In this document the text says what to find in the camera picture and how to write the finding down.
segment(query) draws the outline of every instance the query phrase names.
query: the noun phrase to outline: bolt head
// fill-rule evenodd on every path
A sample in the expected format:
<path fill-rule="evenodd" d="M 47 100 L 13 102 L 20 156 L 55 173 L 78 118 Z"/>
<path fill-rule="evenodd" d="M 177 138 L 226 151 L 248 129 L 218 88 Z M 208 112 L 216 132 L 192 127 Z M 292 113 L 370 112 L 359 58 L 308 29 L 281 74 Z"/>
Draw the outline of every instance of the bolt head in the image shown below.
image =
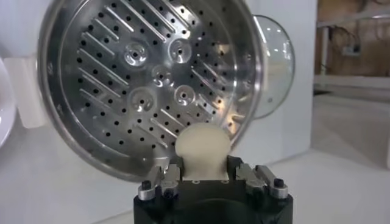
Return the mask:
<path fill-rule="evenodd" d="M 152 183 L 149 180 L 144 180 L 141 183 L 141 188 L 143 191 L 149 190 L 152 188 Z"/>
<path fill-rule="evenodd" d="M 274 187 L 283 188 L 285 186 L 285 181 L 283 179 L 275 178 L 274 179 Z"/>

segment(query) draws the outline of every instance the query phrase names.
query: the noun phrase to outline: white dough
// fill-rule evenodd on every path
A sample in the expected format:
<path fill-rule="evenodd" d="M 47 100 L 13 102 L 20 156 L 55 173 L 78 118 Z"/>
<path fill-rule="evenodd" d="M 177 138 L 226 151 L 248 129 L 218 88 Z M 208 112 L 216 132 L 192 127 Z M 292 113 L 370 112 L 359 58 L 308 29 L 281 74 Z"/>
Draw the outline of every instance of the white dough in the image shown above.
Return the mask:
<path fill-rule="evenodd" d="M 226 159 L 231 149 L 225 131 L 211 124 L 194 124 L 176 140 L 183 158 L 186 180 L 227 180 Z"/>

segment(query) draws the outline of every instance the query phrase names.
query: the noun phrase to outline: white wall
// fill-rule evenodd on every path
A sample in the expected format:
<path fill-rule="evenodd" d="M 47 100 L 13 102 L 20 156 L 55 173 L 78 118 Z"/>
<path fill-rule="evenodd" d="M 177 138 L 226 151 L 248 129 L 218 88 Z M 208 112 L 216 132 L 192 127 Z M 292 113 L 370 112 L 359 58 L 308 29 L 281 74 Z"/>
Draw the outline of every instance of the white wall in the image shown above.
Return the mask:
<path fill-rule="evenodd" d="M 52 0 L 0 0 L 0 58 L 37 51 L 44 12 Z"/>
<path fill-rule="evenodd" d="M 234 152 L 251 164 L 271 163 L 310 147 L 317 1 L 247 3 L 253 14 L 268 16 L 285 28 L 296 55 L 296 76 L 285 103 L 274 114 L 252 122 Z"/>

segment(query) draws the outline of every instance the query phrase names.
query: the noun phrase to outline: black base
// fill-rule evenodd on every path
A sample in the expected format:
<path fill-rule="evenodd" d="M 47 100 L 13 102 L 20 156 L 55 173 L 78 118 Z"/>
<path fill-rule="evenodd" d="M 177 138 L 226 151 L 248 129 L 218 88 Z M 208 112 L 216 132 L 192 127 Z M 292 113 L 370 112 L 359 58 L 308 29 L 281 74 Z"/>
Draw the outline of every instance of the black base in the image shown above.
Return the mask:
<path fill-rule="evenodd" d="M 179 181 L 179 194 L 150 201 L 134 198 L 135 224 L 292 224 L 293 198 L 276 199 L 267 192 L 250 195 L 243 180 Z"/>

